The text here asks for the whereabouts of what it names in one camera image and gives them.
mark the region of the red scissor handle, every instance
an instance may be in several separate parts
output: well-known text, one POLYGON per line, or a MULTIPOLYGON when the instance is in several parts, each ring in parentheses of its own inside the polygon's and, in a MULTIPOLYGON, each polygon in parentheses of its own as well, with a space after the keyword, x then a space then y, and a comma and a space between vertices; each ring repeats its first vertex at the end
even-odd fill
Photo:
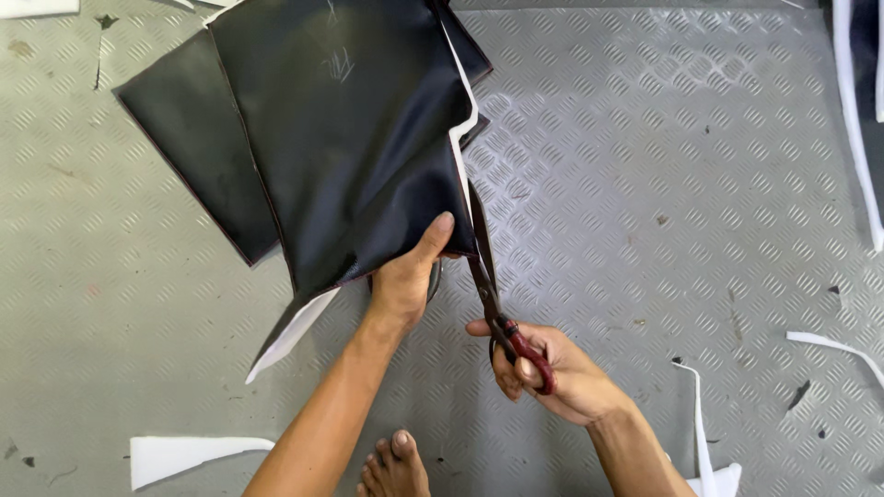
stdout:
POLYGON ((555 374, 553 374, 553 367, 549 364, 546 358, 540 355, 540 353, 528 343, 528 339, 525 338, 525 335, 519 333, 519 325, 515 321, 508 319, 501 327, 503 328, 503 333, 507 336, 509 343, 513 346, 516 355, 528 359, 534 364, 534 367, 540 371, 540 378, 544 381, 544 384, 540 388, 535 388, 534 390, 541 395, 555 393, 555 374))

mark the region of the scissor handle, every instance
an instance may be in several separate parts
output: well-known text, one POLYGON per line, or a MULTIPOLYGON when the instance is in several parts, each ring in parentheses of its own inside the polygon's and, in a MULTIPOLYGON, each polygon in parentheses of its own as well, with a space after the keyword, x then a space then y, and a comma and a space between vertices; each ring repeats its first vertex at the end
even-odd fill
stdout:
MULTIPOLYGON (((531 344, 528 343, 528 339, 525 338, 525 335, 519 333, 519 325, 513 321, 512 319, 506 319, 502 317, 501 322, 498 325, 503 328, 503 334, 507 337, 508 344, 500 344, 501 347, 504 348, 504 351, 507 352, 507 360, 512 365, 515 365, 516 357, 524 357, 531 361, 534 364, 534 367, 540 371, 540 378, 544 381, 544 384, 540 388, 535 388, 535 391, 541 395, 550 395, 555 392, 556 381, 555 375, 553 374, 553 367, 549 364, 545 357, 543 357, 540 353, 538 353, 531 344)), ((494 344, 496 340, 492 337, 490 345, 490 350, 492 355, 492 361, 494 357, 494 344)))

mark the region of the forearm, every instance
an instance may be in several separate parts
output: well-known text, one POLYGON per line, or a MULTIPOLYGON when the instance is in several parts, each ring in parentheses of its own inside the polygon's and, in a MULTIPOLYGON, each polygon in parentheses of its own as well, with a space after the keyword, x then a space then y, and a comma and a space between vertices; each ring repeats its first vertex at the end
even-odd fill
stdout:
POLYGON ((332 494, 399 345, 397 326, 369 311, 244 497, 332 494))
POLYGON ((696 497, 632 401, 586 427, 618 497, 696 497))

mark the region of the hand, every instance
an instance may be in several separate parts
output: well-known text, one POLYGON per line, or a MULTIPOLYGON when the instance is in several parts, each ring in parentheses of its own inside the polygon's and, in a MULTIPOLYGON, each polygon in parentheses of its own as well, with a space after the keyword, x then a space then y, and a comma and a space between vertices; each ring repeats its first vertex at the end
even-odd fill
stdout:
MULTIPOLYGON (((543 385, 540 371, 524 357, 507 361, 503 347, 494 348, 492 368, 500 390, 516 402, 524 388, 538 402, 563 419, 580 426, 589 426, 617 409, 629 408, 632 400, 577 346, 552 326, 519 322, 519 332, 552 366, 557 386, 552 395, 537 395, 535 388, 543 385)), ((491 336, 484 319, 467 324, 473 336, 491 336)))
POLYGON ((392 322, 403 334, 421 320, 433 263, 451 239, 454 216, 443 212, 423 232, 417 245, 381 266, 374 275, 368 314, 392 322))

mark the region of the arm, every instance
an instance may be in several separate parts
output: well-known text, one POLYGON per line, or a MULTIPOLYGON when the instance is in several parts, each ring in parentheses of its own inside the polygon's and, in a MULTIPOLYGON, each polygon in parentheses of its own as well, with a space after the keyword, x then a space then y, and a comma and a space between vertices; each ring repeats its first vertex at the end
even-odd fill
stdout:
POLYGON ((441 214, 413 250, 377 272, 365 318, 244 497, 334 492, 393 352, 423 315, 431 267, 451 237, 453 222, 450 213, 441 214))
MULTIPOLYGON (((523 358, 514 367, 498 345, 494 377, 511 401, 518 401, 524 388, 553 413, 585 426, 614 495, 696 497, 636 404, 574 342, 551 326, 520 322, 519 331, 538 352, 545 352, 558 386, 555 394, 537 395, 534 387, 543 385, 539 371, 523 358)), ((467 332, 491 334, 483 320, 469 323, 467 332)))

